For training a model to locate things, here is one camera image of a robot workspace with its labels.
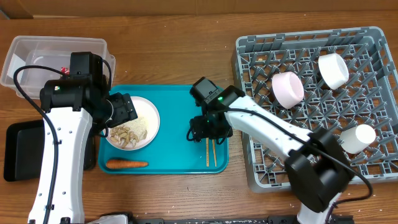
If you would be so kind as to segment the white bowl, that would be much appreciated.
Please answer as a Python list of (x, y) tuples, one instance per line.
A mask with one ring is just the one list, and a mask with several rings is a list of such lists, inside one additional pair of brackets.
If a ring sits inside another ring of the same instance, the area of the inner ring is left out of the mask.
[(332, 90), (339, 88), (349, 79), (348, 67), (344, 59), (336, 53), (320, 56), (318, 67), (323, 80)]

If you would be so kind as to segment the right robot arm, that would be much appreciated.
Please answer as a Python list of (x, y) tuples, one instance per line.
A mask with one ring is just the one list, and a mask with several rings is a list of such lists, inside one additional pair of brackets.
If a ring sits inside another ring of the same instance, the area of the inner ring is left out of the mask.
[(190, 94), (202, 114), (190, 120), (187, 140), (222, 143), (234, 129), (267, 146), (284, 163), (290, 187), (301, 201), (297, 223), (328, 223), (331, 209), (353, 178), (334, 135), (290, 124), (255, 103), (240, 89), (194, 85)]

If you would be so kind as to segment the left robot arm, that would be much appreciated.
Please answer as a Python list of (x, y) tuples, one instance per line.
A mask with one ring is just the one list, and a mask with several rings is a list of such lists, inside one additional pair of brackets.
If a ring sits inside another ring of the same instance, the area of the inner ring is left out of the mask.
[(44, 154), (29, 223), (83, 223), (82, 178), (91, 134), (137, 117), (130, 95), (105, 81), (50, 80), (40, 91)]

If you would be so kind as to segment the pink bowl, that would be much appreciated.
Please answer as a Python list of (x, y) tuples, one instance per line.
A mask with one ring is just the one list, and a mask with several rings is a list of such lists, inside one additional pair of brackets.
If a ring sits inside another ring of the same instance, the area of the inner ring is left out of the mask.
[(272, 77), (272, 90), (281, 106), (290, 109), (304, 98), (302, 82), (294, 72), (275, 74)]

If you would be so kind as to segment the red foil wrapper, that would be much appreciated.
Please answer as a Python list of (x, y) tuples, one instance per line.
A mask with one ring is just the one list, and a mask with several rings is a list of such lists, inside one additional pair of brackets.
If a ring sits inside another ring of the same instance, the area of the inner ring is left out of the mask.
[(70, 71), (69, 71), (69, 69), (67, 67), (62, 67), (61, 72), (66, 74), (66, 75), (70, 74)]

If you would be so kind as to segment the white cup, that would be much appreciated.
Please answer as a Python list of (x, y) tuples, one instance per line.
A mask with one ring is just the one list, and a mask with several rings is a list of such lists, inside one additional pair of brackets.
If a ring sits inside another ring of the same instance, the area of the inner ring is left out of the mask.
[(376, 132), (370, 125), (360, 124), (341, 133), (341, 147), (350, 154), (357, 154), (372, 144), (375, 138)]

